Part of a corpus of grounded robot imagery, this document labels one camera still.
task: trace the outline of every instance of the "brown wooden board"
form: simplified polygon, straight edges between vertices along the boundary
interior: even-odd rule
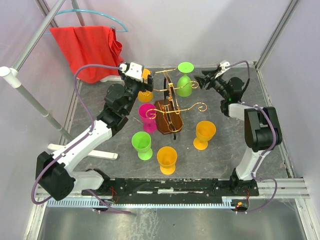
[[[165,104],[165,100],[158,100],[155,102],[154,105],[156,109],[162,111],[160,105],[164,105],[164,104]],[[184,122],[182,121],[181,114],[176,114],[175,112],[171,112],[171,113],[157,112],[156,113],[155,122],[156,122],[156,127],[158,131],[164,135],[173,133],[172,131],[170,131],[170,128],[166,122],[166,114],[170,115],[173,126],[175,127],[175,129],[179,129],[178,132],[180,132],[184,125]]]

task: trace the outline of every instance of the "white wall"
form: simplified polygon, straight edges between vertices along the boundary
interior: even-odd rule
[[[0,66],[11,67],[43,20],[34,0],[0,1]],[[64,123],[72,74],[55,41],[43,37],[18,78]],[[0,79],[0,238],[22,239],[32,209],[36,159],[58,132],[2,78]]]
[[[52,7],[56,0],[47,0]],[[212,65],[257,60],[290,0],[77,0],[79,7],[122,21],[117,34],[125,61],[175,66],[183,61]],[[71,9],[66,1],[62,9]],[[83,13],[87,25],[111,26]],[[55,18],[60,27],[80,26],[75,13]]]
[[[320,1],[300,1],[262,67],[293,167],[320,219]]]

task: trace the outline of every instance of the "yellow cup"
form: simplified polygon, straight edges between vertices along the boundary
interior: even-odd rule
[[[216,134],[216,126],[210,121],[201,121],[196,125],[193,145],[198,150],[205,150],[208,147],[208,141]]]
[[[173,147],[164,146],[158,151],[156,158],[160,164],[160,170],[165,175],[173,174],[176,170],[178,154]]]
[[[143,69],[143,73],[142,73],[142,78],[143,80],[147,80],[148,79],[148,75],[151,74],[151,72],[148,69]],[[152,100],[152,98],[154,97],[153,93],[150,91],[139,91],[138,93],[138,100],[142,103],[147,103],[150,102]]]

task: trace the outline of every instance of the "metal pole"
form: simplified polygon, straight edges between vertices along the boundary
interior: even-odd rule
[[[39,6],[39,8],[40,8],[40,10],[41,10],[41,12],[42,12],[42,14],[43,14],[44,16],[47,16],[48,13],[50,12],[50,8],[49,8],[46,0],[35,0],[35,2],[38,4],[38,6]],[[58,27],[55,19],[52,19],[52,21],[50,22],[50,26],[51,26],[52,28],[57,28],[57,27]]]
[[[276,44],[277,39],[281,35],[282,31],[285,29],[287,22],[291,18],[292,14],[294,13],[298,3],[300,0],[291,0],[288,7],[286,8],[285,12],[283,13],[278,25],[276,26],[275,30],[273,31],[269,41],[267,42],[266,46],[264,47],[260,58],[255,63],[255,68],[257,70],[261,69],[262,65],[267,60],[271,50],[273,49],[274,45]]]
[[[74,138],[57,122],[57,120],[31,95],[31,93],[16,78],[18,72],[13,68],[6,66],[0,67],[0,77],[3,77],[11,87],[16,89],[24,98],[37,109],[47,121],[54,126],[66,139],[72,141]]]
[[[33,37],[31,38],[30,42],[25,47],[23,52],[20,54],[18,59],[15,61],[15,63],[12,66],[12,68],[14,68],[15,70],[17,70],[19,72],[20,68],[25,63],[26,59],[28,58],[28,56],[30,55],[30,53],[32,52],[32,50],[34,49],[36,44],[38,43],[38,41],[41,38],[41,36],[44,34],[44,32],[47,29],[47,27],[50,25],[51,21],[54,19],[55,15],[57,14],[57,12],[61,8],[61,6],[64,4],[64,2],[65,2],[65,0],[58,0],[54,4],[54,6],[52,7],[52,10],[44,18],[44,20],[41,23],[40,27],[38,28],[36,33],[33,35]]]
[[[71,0],[71,2],[72,2],[72,7],[73,7],[73,9],[79,9],[79,5],[78,5],[78,3],[77,3],[77,0]],[[79,19],[79,22],[80,22],[81,26],[84,27],[86,24],[85,24],[84,18],[82,17],[81,12],[78,12],[78,11],[77,11],[77,12],[76,12],[76,15],[77,15],[77,17],[78,17],[78,19]]]

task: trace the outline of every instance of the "pink cup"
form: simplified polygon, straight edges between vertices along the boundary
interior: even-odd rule
[[[143,130],[148,134],[152,134],[157,130],[157,124],[156,124],[156,118],[154,119],[150,119],[150,118],[155,116],[156,111],[155,110],[149,111],[148,117],[150,118],[148,118],[147,111],[149,109],[156,109],[156,106],[153,105],[152,103],[142,104],[141,107],[139,107],[139,115],[143,122]]]

